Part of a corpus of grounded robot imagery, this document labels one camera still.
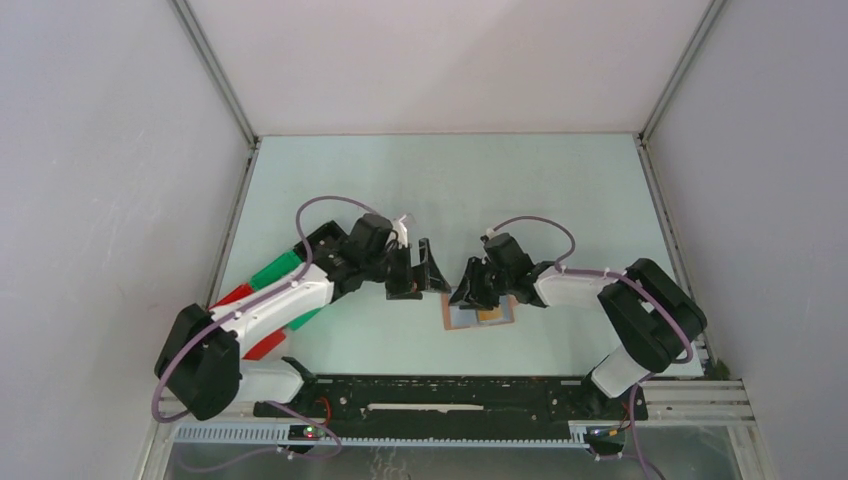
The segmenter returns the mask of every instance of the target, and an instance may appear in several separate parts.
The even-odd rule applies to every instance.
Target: enclosure
[[[644,383],[644,456],[667,478],[836,475],[840,429],[825,416],[846,391],[846,13],[753,0],[13,2],[0,29],[5,477],[641,478],[639,462],[586,451],[592,429],[624,420],[571,418],[553,440],[349,435],[323,462],[276,450],[315,442],[253,402],[154,422],[174,317],[297,244],[296,211],[319,195],[411,214],[410,239],[429,238],[454,287],[479,237],[518,215],[573,232],[568,267],[653,259],[709,326],[692,361]],[[349,230],[362,213],[322,202],[303,228]],[[568,249],[546,225],[509,232],[534,261]],[[438,295],[385,298],[364,284],[271,354],[325,382],[494,378],[519,391],[579,385],[621,344],[600,310],[519,305],[507,324],[455,329]],[[350,399],[325,400],[333,428]],[[166,393],[159,408],[183,405]]]

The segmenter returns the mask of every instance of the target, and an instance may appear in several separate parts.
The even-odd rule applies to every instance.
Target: light blue tabletop
[[[265,137],[248,188],[221,295],[297,242],[294,214],[317,195],[353,197],[386,217],[412,213],[410,240],[429,237],[451,284],[481,256],[487,227],[541,215],[577,237],[568,265],[623,269],[640,257],[671,272],[657,214],[630,135],[391,135]],[[321,202],[304,229],[349,230],[363,212]],[[568,239],[541,223],[508,231],[534,262]],[[515,323],[446,331],[439,298],[388,302],[382,285],[328,306],[285,342],[316,373],[584,375],[618,344],[602,312],[519,306]],[[697,361],[668,375],[698,376]]]

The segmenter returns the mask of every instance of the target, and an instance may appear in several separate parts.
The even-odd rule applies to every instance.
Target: aluminum frame
[[[239,128],[245,135],[252,148],[250,159],[245,169],[242,185],[239,188],[237,198],[230,212],[227,233],[223,239],[221,254],[216,261],[209,289],[209,301],[217,296],[220,290],[222,274],[232,246],[233,232],[238,225],[238,220],[244,206],[248,185],[256,164],[259,139],[256,137],[250,123],[244,114],[238,99],[226,78],[226,75],[209,45],[206,36],[198,23],[188,0],[169,0],[173,5],[175,13],[188,33],[189,40],[195,46],[204,67],[210,74],[210,78],[216,84],[227,104],[230,107]],[[647,140],[650,139],[657,124],[661,120],[669,102],[673,99],[677,88],[693,60],[709,34],[716,20],[727,3],[726,0],[713,0],[701,19],[697,30],[693,33],[684,53],[668,84],[658,99],[643,131],[634,135],[634,142],[639,152],[648,189],[657,212],[657,218],[663,232],[663,238],[672,260],[674,274],[685,291],[694,297],[691,282],[686,270],[683,252],[675,236],[674,222],[669,214],[663,197],[662,182],[653,167],[650,148]],[[698,355],[702,361],[715,358],[710,355],[708,338],[699,338],[696,342]],[[645,398],[648,407],[649,419],[639,422],[640,427],[663,427],[663,426],[722,426],[727,428],[733,445],[736,461],[739,466],[743,480],[771,480],[776,478],[771,469],[768,454],[765,451],[756,426],[754,413],[751,410],[748,396],[745,393],[741,381],[712,381],[712,380],[655,380],[645,384]],[[173,397],[163,399],[161,408],[165,413],[175,413],[182,410],[182,405]],[[216,428],[216,425],[225,424],[232,426],[233,430],[240,427],[257,425],[272,425],[280,428],[292,419],[278,419],[269,421],[267,418],[257,419],[253,417],[252,403],[237,403],[230,405],[219,417],[215,424],[204,424],[195,420],[184,420],[174,424],[157,424],[151,421],[145,448],[141,452],[137,472],[134,478],[137,480],[160,480],[165,476],[168,459],[175,440],[183,428],[192,428],[194,431]],[[604,425],[604,422],[569,422],[572,431],[578,433],[588,426]],[[207,443],[232,443],[232,438],[227,435],[219,435],[218,438],[208,438]],[[389,445],[391,439],[347,439],[348,445]],[[410,445],[421,445],[409,442]],[[457,443],[457,446],[469,446]],[[526,444],[527,446],[539,446],[537,444]],[[563,442],[555,447],[574,448],[583,447],[581,443]]]

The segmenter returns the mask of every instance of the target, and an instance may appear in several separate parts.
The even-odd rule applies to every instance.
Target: green stripe
[[[288,252],[277,257],[276,260],[271,262],[267,267],[263,268],[256,275],[250,278],[250,281],[247,282],[250,285],[250,288],[253,289],[254,292],[258,292],[263,288],[271,285],[277,280],[285,277],[286,275],[293,272],[300,264],[303,263],[300,260],[300,257],[294,253],[294,250],[289,250]],[[302,327],[306,322],[308,322],[312,317],[314,317],[318,312],[320,312],[320,308],[316,308],[311,312],[306,312],[303,315],[295,318],[288,325],[288,328],[292,330],[297,330]]]
[[[260,270],[259,273],[252,276],[248,282],[250,284],[250,288],[252,288],[254,292],[258,292],[293,272],[294,269],[301,263],[303,262],[301,262],[300,257],[294,253],[294,250],[289,250],[277,257],[277,259],[268,264],[267,267]]]

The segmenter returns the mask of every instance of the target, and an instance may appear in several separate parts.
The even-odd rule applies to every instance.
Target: red stripe
[[[226,297],[218,300],[218,303],[212,306],[212,308],[220,307],[221,305],[227,305],[235,302],[236,300],[241,300],[242,298],[254,293],[253,288],[251,288],[249,283],[243,283],[235,288],[232,292],[228,293]],[[282,330],[277,330],[276,332],[268,335],[263,338],[259,343],[253,346],[247,354],[245,354],[245,360],[262,360],[265,355],[275,349],[277,345],[283,343],[283,340],[286,339],[286,334],[283,333]]]
[[[250,349],[249,352],[244,356],[245,360],[262,360],[265,358],[265,355],[277,347],[277,345],[283,343],[283,340],[286,339],[286,334],[283,333],[283,330],[277,330],[271,335],[263,338],[259,341],[253,348]]]

